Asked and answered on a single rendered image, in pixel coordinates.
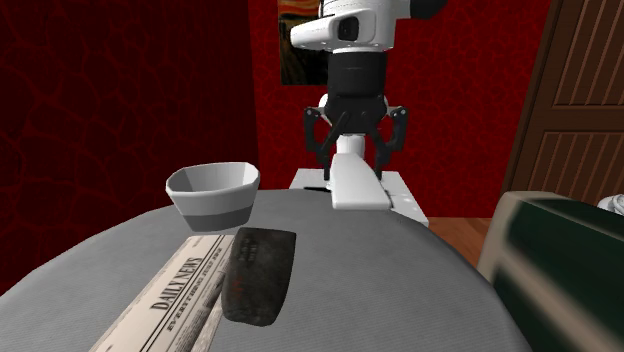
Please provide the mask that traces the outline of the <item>white bowl with grey base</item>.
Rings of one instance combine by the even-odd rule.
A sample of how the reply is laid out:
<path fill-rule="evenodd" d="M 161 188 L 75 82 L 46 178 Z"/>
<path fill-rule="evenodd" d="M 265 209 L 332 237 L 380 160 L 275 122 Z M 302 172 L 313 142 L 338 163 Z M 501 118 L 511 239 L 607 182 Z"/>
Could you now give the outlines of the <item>white bowl with grey base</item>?
<path fill-rule="evenodd" d="M 166 180 L 166 193 L 194 232 L 244 225 L 250 218 L 260 173 L 248 162 L 184 167 Z"/>

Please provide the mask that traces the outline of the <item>folded newspaper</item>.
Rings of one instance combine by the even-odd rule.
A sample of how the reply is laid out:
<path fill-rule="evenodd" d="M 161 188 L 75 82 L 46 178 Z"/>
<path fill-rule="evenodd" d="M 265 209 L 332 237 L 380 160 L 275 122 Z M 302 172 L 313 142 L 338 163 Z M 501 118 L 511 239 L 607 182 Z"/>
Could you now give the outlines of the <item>folded newspaper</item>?
<path fill-rule="evenodd" d="M 197 352 L 233 240 L 189 237 L 89 352 Z"/>

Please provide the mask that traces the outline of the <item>black remote control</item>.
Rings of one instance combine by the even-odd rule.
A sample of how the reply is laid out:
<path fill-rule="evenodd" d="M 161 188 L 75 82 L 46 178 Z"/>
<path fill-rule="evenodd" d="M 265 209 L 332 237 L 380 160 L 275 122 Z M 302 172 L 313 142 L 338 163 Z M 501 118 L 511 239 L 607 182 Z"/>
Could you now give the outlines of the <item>black remote control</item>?
<path fill-rule="evenodd" d="M 276 321 L 289 288 L 296 238 L 284 230 L 238 230 L 221 291 L 227 320 L 258 327 Z"/>

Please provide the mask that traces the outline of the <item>brown wooden door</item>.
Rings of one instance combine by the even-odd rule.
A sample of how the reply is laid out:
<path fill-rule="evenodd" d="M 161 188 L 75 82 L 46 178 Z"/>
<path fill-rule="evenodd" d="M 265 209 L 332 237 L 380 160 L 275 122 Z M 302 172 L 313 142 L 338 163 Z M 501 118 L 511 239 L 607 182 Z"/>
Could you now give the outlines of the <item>brown wooden door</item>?
<path fill-rule="evenodd" d="M 551 0 L 501 190 L 624 194 L 624 0 Z"/>

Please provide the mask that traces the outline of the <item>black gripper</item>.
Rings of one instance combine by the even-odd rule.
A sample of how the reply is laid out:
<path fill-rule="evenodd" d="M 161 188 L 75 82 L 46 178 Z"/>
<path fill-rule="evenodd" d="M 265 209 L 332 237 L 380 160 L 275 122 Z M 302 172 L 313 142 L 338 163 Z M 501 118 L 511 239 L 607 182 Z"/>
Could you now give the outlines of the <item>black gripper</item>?
<path fill-rule="evenodd" d="M 308 152 L 316 154 L 323 166 L 323 178 L 330 180 L 330 150 L 341 134 L 370 136 L 375 146 L 374 173 L 382 180 L 383 167 L 391 160 L 393 152 L 401 151 L 407 132 L 408 109 L 399 106 L 389 113 L 392 135 L 384 141 L 377 125 L 387 113 L 384 100 L 386 80 L 386 52 L 342 52 L 328 58 L 328 100 L 325 115 L 332 127 L 322 143 L 315 137 L 315 125 L 321 118 L 317 108 L 304 109 L 305 145 Z"/>

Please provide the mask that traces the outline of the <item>pale grey robot stand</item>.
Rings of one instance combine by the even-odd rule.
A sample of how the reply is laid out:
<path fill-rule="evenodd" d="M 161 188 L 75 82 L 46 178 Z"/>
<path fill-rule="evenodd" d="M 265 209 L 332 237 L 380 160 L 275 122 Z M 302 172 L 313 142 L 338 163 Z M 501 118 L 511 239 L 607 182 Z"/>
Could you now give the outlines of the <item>pale grey robot stand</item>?
<path fill-rule="evenodd" d="M 325 188 L 327 182 L 323 179 L 323 174 L 322 169 L 299 168 L 290 184 L 290 189 Z M 393 211 L 411 218 L 425 227 L 429 226 L 429 220 L 397 171 L 383 171 L 381 184 L 389 193 Z"/>

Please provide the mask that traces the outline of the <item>orange and dark wall picture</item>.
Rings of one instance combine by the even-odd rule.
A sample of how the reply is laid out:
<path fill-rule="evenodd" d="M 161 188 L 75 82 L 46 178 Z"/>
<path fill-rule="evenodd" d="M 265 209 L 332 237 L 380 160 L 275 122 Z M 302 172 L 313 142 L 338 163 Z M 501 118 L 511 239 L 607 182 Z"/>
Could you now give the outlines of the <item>orange and dark wall picture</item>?
<path fill-rule="evenodd" d="M 328 53 L 295 48 L 291 29 L 318 18 L 321 0 L 277 0 L 282 85 L 326 85 Z"/>

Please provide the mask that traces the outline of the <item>small white object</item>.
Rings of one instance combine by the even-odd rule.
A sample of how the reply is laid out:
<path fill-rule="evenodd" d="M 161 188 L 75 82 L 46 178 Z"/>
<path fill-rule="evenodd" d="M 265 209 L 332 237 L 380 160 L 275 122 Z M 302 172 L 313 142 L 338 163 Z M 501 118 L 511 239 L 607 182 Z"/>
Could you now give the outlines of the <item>small white object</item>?
<path fill-rule="evenodd" d="M 624 216 L 624 194 L 605 197 L 598 202 L 597 207 Z"/>

